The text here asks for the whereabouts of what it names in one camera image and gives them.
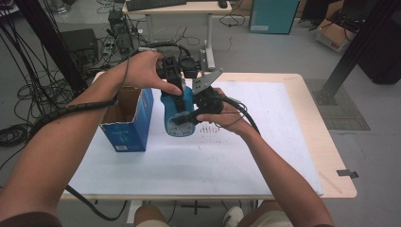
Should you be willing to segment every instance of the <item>table leg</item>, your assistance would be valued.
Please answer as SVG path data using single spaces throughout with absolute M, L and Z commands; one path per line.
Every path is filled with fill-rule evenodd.
M 151 15 L 146 14 L 145 15 L 147 19 L 147 25 L 148 25 L 148 35 L 151 43 L 154 43 L 154 36 L 153 36 L 153 22 L 151 20 Z
M 208 14 L 207 18 L 207 38 L 206 38 L 205 51 L 206 51 L 207 67 L 210 70 L 214 70 L 216 66 L 212 50 L 212 14 Z

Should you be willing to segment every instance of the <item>forearm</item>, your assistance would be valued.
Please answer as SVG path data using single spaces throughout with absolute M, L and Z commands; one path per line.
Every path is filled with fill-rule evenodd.
M 69 105 L 111 100 L 121 83 L 121 75 L 106 73 Z M 18 199 L 20 210 L 22 206 L 29 210 L 32 202 L 32 205 L 42 203 L 46 209 L 43 211 L 54 213 L 105 111 L 102 108 L 70 113 L 45 125 L 26 146 L 3 193 L 23 195 Z M 36 201 L 25 198 L 27 189 L 38 192 Z M 2 198 L 15 200 L 11 195 Z
M 251 126 L 240 128 L 238 134 L 247 143 L 273 196 L 294 225 L 333 224 L 324 203 L 309 183 Z

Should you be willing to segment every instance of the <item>white paper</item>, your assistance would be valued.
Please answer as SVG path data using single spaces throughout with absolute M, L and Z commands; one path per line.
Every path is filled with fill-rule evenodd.
M 283 83 L 215 82 L 242 101 L 263 138 L 323 194 L 297 118 Z M 236 134 L 200 123 L 193 135 L 172 137 L 164 129 L 160 91 L 154 106 L 147 151 L 118 153 L 97 130 L 71 185 L 82 194 L 136 197 L 270 196 L 246 144 Z

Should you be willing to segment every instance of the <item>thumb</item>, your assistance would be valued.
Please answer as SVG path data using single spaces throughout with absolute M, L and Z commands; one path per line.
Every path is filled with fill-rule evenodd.
M 159 80 L 159 83 L 155 87 L 172 95 L 180 96 L 183 94 L 180 88 L 178 88 L 176 85 L 163 80 Z

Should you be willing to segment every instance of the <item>knee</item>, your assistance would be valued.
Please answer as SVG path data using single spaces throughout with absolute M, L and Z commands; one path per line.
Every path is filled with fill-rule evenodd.
M 141 207 L 139 207 L 136 212 L 135 215 L 137 216 L 143 216 L 143 215 L 147 215 L 147 214 L 154 214 L 154 213 L 159 213 L 159 208 L 157 208 L 155 205 L 143 205 Z
M 137 226 L 138 224 L 151 219 L 166 222 L 165 217 L 156 206 L 143 205 L 136 210 L 133 218 L 133 225 Z

